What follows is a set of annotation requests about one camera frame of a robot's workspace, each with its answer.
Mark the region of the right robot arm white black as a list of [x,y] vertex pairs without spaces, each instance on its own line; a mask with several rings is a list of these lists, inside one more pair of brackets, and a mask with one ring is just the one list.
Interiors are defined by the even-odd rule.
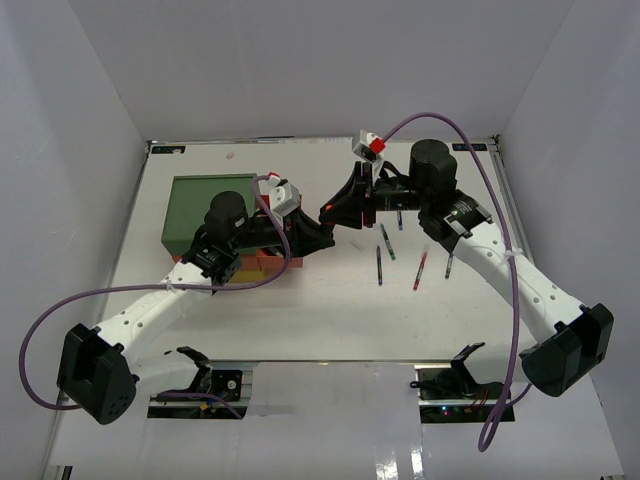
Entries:
[[457,162],[445,143],[414,143],[407,174],[383,159],[383,148],[373,134],[354,140],[359,159],[347,183],[321,208],[322,224],[362,229],[373,226],[382,211],[417,212],[431,240],[519,309],[536,341],[521,353],[522,369],[548,396],[561,396],[604,360],[614,324],[610,310],[584,305],[507,248],[489,211],[458,188]]

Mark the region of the green drawer cabinet box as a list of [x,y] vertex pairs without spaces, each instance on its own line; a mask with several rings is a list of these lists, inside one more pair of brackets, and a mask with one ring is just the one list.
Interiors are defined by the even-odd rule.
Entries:
[[256,212],[253,174],[176,176],[161,233],[174,261],[191,264],[213,285],[225,285],[253,253],[249,239]]

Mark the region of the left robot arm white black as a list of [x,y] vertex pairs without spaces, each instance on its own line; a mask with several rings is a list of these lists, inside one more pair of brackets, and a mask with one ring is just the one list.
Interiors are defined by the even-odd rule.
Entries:
[[232,291],[244,249],[273,248],[284,259],[334,246],[333,230],[306,215],[290,185],[271,190],[247,210],[237,192],[213,197],[191,246],[158,284],[119,314],[65,336],[58,387],[101,425],[120,418],[139,395],[207,398],[225,405],[240,397],[213,373],[206,355],[179,347],[155,359],[147,348],[188,309],[209,295]]

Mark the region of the red drawer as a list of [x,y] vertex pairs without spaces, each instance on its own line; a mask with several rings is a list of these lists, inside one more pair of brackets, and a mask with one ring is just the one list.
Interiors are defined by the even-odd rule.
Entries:
[[[261,194],[262,200],[269,206],[270,201],[268,199],[268,195]],[[284,265],[285,259],[284,254],[269,254],[265,248],[260,248],[255,251],[255,253],[249,255],[249,269],[254,271],[259,271],[263,274],[264,277],[267,274],[273,274],[280,270]],[[302,257],[292,257],[291,261],[288,264],[288,268],[302,268],[303,267],[303,258]]]

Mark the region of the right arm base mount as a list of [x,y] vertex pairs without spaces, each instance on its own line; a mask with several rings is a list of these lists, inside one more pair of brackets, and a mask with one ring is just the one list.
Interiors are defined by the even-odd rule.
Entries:
[[477,383],[445,364],[418,364],[410,387],[416,391],[423,425],[482,424],[503,384]]

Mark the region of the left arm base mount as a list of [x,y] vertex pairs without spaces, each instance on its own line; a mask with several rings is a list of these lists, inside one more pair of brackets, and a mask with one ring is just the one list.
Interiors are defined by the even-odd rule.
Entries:
[[158,394],[150,401],[149,419],[241,420],[252,391],[253,372],[237,368],[214,368],[200,384],[184,395]]

